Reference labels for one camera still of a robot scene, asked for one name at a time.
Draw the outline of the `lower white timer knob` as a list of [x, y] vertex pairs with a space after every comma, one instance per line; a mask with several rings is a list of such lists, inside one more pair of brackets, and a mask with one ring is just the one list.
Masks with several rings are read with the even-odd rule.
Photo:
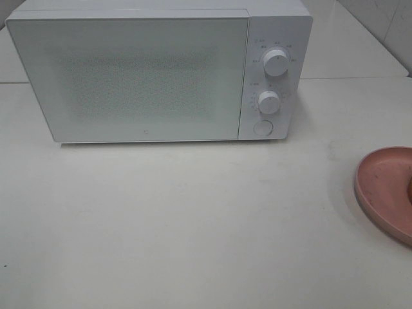
[[281, 99], [275, 91], [264, 91], [259, 94], [257, 105], [260, 113], [271, 115], [279, 110]]

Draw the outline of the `pink round plate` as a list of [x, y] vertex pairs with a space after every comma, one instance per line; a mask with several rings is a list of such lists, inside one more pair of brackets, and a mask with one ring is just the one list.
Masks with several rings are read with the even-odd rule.
[[366, 155], [354, 176], [355, 195], [361, 209], [378, 228], [411, 245], [411, 148], [387, 147]]

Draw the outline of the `toy burger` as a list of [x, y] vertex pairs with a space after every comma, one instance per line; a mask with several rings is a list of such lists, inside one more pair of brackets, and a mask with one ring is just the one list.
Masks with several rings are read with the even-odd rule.
[[409, 183], [407, 185], [407, 196], [409, 202], [412, 204], [412, 178], [409, 180]]

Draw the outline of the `round white door button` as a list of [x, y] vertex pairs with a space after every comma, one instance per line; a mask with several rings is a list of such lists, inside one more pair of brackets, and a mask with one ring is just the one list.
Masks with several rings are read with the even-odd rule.
[[262, 120], [254, 125], [254, 133], [259, 136], [270, 136], [273, 128], [273, 124], [270, 121]]

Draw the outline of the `upper white power knob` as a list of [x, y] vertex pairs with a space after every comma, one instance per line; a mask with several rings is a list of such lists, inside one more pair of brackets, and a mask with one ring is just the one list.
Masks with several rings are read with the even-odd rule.
[[263, 56], [263, 67], [267, 75], [277, 77], [284, 74], [288, 69], [289, 58], [281, 48], [268, 50]]

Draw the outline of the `white microwave oven body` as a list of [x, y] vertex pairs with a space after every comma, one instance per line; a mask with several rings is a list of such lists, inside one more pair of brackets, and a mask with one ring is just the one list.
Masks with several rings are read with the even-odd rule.
[[300, 1], [25, 1], [5, 24], [56, 142], [284, 139]]

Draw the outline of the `white microwave door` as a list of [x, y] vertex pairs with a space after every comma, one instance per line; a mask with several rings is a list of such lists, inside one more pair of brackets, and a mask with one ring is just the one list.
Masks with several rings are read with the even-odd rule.
[[59, 143], [235, 140], [243, 10], [16, 11], [6, 25]]

